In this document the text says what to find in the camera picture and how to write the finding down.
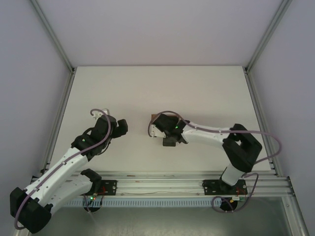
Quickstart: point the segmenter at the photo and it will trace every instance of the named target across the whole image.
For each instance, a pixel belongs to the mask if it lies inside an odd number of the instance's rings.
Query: purple cable
[[[88,205],[88,200],[87,200],[87,196],[86,196],[85,194],[83,194],[83,198],[84,198],[85,206],[86,206],[88,212],[90,212],[89,205]]]
[[[178,113],[176,113],[176,112],[173,112],[173,111],[163,111],[163,112],[159,112],[159,113],[157,113],[157,114],[154,116],[153,119],[151,119],[151,121],[150,121],[150,123],[149,123],[149,126],[148,126],[148,135],[149,135],[150,137],[152,137],[151,134],[150,134],[150,125],[156,120],[156,118],[158,118],[158,116],[159,116],[160,114],[164,114],[164,113],[172,113],[172,114],[175,114],[179,119],[181,119],[181,120],[182,120],[186,125],[188,125],[189,127],[194,128],[194,129],[198,129],[198,130],[202,130],[202,131],[206,131],[206,132],[210,132],[210,133],[222,133],[222,134],[227,134],[227,133],[228,133],[228,134],[261,134],[261,135],[266,135],[266,136],[270,136],[270,137],[274,138],[274,139],[278,142],[278,144],[279,144],[279,149],[278,149],[278,151],[275,152],[274,154],[271,154],[271,155],[269,155],[269,156],[267,156],[267,157],[264,157],[264,158],[262,158],[262,159],[256,161],[255,164],[257,164],[257,163],[259,163],[259,162],[262,162],[262,161],[264,161],[264,160],[270,159],[270,158],[272,158],[272,157],[274,157],[274,156],[279,155],[279,153],[280,153],[281,150],[282,150],[282,143],[280,142],[280,140],[279,140],[276,136],[274,136],[274,135],[272,135],[272,134],[270,134],[270,133],[266,133],[266,132],[262,132],[262,131],[256,131],[256,130],[221,130],[221,131],[218,131],[218,130],[213,130],[213,129],[205,129],[205,128],[201,128],[201,127],[198,127],[198,126],[195,127],[195,126],[189,124],[187,121],[185,121],[185,119],[184,119],[180,114],[178,114]]]
[[[257,177],[256,177],[255,183],[254,183],[254,185],[253,185],[253,187],[252,187],[252,192],[251,192],[251,194],[246,198],[246,202],[245,202],[239,209],[233,210],[233,207],[232,207],[232,205],[230,204],[230,202],[228,201],[228,199],[223,198],[223,197],[220,197],[220,196],[215,196],[214,198],[212,198],[212,201],[211,201],[211,207],[212,207],[212,209],[215,210],[216,212],[219,212],[219,213],[234,213],[234,212],[238,212],[238,211],[244,209],[244,208],[248,205],[248,203],[250,203],[250,200],[251,200],[251,198],[252,198],[252,195],[254,194],[254,190],[255,190],[256,185],[257,185],[257,182],[258,182],[259,174],[258,174],[258,173],[251,173],[251,174],[249,174],[249,175],[246,175],[246,174],[245,174],[245,175],[242,176],[243,178],[247,178],[247,177],[251,177],[251,176],[253,176],[253,175],[256,175]],[[214,207],[214,201],[215,201],[215,199],[217,199],[217,198],[220,198],[220,199],[224,200],[225,202],[227,202],[228,205],[231,207],[232,211],[221,211],[221,210],[217,210],[217,209]]]
[[[91,150],[91,149],[93,149],[93,148],[95,148],[95,147],[101,145],[101,144],[104,143],[104,142],[106,141],[106,139],[109,137],[111,126],[110,126],[110,119],[109,119],[108,115],[107,115],[104,111],[95,108],[95,109],[90,110],[90,114],[91,114],[92,116],[93,116],[93,112],[94,112],[94,111],[101,112],[101,113],[106,117],[106,119],[107,119],[107,122],[108,122],[108,131],[107,131],[105,137],[104,137],[100,142],[98,142],[97,144],[95,144],[95,145],[93,145],[93,146],[91,146],[91,147],[88,147],[88,148],[86,148],[86,149],[84,149],[84,150],[82,150],[82,151],[79,151],[79,152],[73,154],[72,156],[68,157],[68,158],[64,161],[65,163],[68,162],[69,160],[71,160],[73,157],[76,157],[77,155],[80,155],[80,154],[82,154],[82,153],[84,153],[84,152],[86,152],[86,151],[88,151],[88,150]],[[14,227],[15,227],[17,230],[25,229],[25,227],[19,227],[19,226],[18,226],[19,216],[20,216],[20,213],[21,213],[22,208],[24,207],[25,203],[28,201],[28,199],[31,197],[31,195],[32,195],[35,191],[37,191],[37,189],[39,189],[39,188],[49,179],[49,177],[52,176],[61,166],[63,166],[62,163],[59,164],[51,173],[49,173],[49,174],[38,184],[38,186],[36,186],[35,189],[32,190],[32,191],[24,198],[24,200],[22,201],[22,203],[21,203],[21,205],[20,205],[18,211],[16,212],[15,219],[14,219]]]

